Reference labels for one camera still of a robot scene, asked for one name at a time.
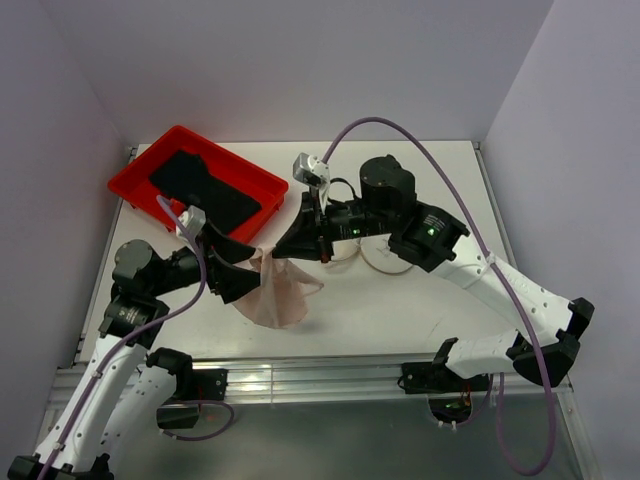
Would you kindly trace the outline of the white mesh laundry bag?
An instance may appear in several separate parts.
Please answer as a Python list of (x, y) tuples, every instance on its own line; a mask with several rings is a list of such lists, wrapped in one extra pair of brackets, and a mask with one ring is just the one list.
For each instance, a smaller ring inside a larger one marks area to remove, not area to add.
[(357, 259), (362, 260), (369, 268), (389, 276), (404, 275), (413, 268), (390, 250), (388, 235), (335, 242), (333, 249), (334, 256), (325, 266), (326, 269), (346, 267)]

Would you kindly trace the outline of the pink beige bra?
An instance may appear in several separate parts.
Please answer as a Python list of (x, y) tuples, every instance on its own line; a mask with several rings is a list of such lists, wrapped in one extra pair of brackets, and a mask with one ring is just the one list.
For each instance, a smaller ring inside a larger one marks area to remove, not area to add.
[(269, 329), (287, 329), (299, 324), (309, 312), (307, 298), (321, 291), (324, 283), (289, 259), (276, 259), (273, 247), (258, 247), (249, 259), (259, 274), (260, 285), (233, 303), (254, 324)]

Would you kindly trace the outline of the black cloth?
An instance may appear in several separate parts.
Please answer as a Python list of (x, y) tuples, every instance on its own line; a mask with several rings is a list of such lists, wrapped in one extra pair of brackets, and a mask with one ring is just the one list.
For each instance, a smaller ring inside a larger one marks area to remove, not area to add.
[(203, 210), (227, 235), (262, 210), (258, 201), (214, 177), (200, 155), (183, 150), (157, 168), (149, 181), (165, 198)]

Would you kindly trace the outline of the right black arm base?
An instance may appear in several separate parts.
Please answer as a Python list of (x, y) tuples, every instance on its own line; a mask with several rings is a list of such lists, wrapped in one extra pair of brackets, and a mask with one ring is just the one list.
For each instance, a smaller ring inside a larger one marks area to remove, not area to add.
[(397, 386), (406, 395), (424, 395), (437, 427), (456, 432), (472, 423), (488, 406), (493, 376), (462, 379), (432, 362), (408, 362), (401, 365)]

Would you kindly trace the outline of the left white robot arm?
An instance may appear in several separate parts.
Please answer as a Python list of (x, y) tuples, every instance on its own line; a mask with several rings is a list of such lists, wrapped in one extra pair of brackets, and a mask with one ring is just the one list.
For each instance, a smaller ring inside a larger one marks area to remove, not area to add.
[(191, 285), (226, 303), (260, 284), (241, 268), (254, 248), (221, 233), (211, 222), (177, 228), (189, 244), (161, 258), (143, 240), (123, 244), (115, 255), (111, 300), (89, 364), (63, 413), (36, 451), (16, 457), (10, 479), (112, 479), (127, 443), (169, 400), (199, 397), (191, 356), (152, 347), (176, 312), (161, 296)]

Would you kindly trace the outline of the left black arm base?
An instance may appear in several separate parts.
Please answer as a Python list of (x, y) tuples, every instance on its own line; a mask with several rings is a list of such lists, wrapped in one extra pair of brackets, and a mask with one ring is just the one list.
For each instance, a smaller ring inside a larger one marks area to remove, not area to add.
[[(176, 441), (202, 442), (226, 433), (236, 417), (234, 408), (225, 401), (227, 386), (226, 369), (194, 370), (156, 410), (160, 434)], [(209, 433), (186, 434), (201, 421), (213, 422), (216, 429)]]

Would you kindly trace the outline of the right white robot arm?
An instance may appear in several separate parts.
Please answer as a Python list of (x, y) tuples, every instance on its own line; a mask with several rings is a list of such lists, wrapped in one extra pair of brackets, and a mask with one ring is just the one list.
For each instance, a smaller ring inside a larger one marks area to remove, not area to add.
[(339, 241), (385, 235), (401, 260), (467, 291), (510, 329), (484, 339), (447, 339), (412, 387), (447, 392), (485, 376), (515, 372), (539, 385), (558, 386), (573, 366), (593, 305), (568, 300), (536, 284), (491, 253), (476, 235), (442, 208), (418, 201), (415, 177), (391, 155), (360, 168), (360, 195), (349, 201), (328, 197), (327, 164), (300, 154), (294, 178), (307, 186), (293, 224), (273, 250), (276, 258), (327, 263)]

